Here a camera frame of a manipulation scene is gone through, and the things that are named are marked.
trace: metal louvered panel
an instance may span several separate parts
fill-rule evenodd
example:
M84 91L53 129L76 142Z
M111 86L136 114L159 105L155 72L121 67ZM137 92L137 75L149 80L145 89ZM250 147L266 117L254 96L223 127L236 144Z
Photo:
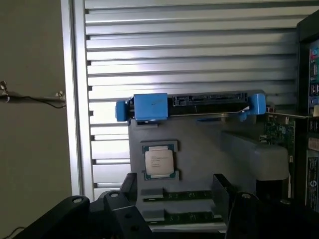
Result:
M78 94L88 96L79 114L91 112L80 124L81 147L91 151L81 151L91 199L118 188L113 184L130 170L128 129L116 122L116 100L261 89L268 102L293 105L295 27L319 9L317 0L63 2L74 3Z

